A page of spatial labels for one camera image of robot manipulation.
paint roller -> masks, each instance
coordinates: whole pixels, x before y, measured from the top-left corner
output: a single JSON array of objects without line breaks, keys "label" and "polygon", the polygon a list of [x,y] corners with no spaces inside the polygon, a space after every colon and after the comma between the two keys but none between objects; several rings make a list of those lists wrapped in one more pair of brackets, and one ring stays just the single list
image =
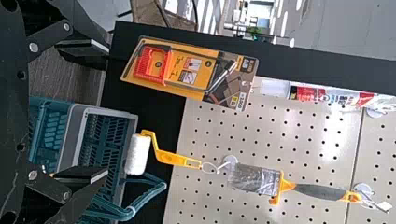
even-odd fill
[{"label": "paint roller", "polygon": [[142,175],[145,172],[151,142],[154,147],[157,161],[175,166],[188,167],[191,169],[202,168],[201,161],[184,157],[176,153],[160,150],[158,148],[155,133],[142,130],[141,134],[138,133],[132,136],[124,167],[126,174]]}]

tool blister packaging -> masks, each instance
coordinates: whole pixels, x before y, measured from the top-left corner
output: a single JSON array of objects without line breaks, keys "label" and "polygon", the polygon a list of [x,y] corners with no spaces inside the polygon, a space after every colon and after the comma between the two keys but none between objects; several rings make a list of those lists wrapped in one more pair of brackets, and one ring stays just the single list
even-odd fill
[{"label": "tool blister packaging", "polygon": [[141,36],[121,80],[243,111],[259,61]]}]

floor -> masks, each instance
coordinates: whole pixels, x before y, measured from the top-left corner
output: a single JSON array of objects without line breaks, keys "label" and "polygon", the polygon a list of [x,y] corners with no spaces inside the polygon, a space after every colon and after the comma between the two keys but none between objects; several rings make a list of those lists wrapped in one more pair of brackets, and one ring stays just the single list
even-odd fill
[{"label": "floor", "polygon": [[[288,12],[285,37],[277,44],[297,48],[395,60],[396,20],[392,0],[278,0],[275,35],[281,36]],[[297,3],[306,2],[297,9]]]}]

store shelf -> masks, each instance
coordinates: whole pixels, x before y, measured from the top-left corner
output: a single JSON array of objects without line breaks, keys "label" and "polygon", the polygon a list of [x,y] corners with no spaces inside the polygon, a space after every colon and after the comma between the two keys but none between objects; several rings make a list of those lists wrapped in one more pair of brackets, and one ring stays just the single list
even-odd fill
[{"label": "store shelf", "polygon": [[[361,141],[357,157],[354,182],[369,184],[377,203],[387,201],[396,204],[396,114],[380,119],[363,117]],[[396,220],[396,213],[385,214],[369,211],[360,206],[350,206],[347,223],[390,224]]]},{"label": "store shelf", "polygon": [[[350,188],[361,111],[334,114],[328,105],[261,95],[252,95],[249,101],[245,112],[235,113],[188,100],[177,153],[215,164],[233,154],[245,164],[283,170],[287,179],[297,183]],[[228,188],[226,172],[208,175],[175,167],[163,223],[346,221],[346,203],[321,201],[293,191],[282,195],[279,206],[270,205],[268,199]]]}]

packaged tool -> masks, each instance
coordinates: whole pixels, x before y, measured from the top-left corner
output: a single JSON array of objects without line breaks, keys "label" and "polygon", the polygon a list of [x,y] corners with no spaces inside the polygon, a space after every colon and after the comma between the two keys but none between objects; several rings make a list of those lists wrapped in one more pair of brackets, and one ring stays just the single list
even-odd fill
[{"label": "packaged tool", "polygon": [[289,190],[328,201],[346,203],[360,203],[362,201],[361,195],[354,191],[320,185],[296,184],[285,180],[283,176],[282,171],[232,163],[228,185],[233,189],[272,196],[273,198],[269,202],[273,205],[279,204],[281,193]]},{"label": "packaged tool", "polygon": [[141,36],[121,80],[243,111],[259,61]]},{"label": "packaged tool", "polygon": [[379,114],[396,111],[394,96],[352,91],[334,87],[305,84],[267,77],[260,77],[260,94],[286,98],[289,100],[322,102],[338,107],[341,112],[367,108]]}]

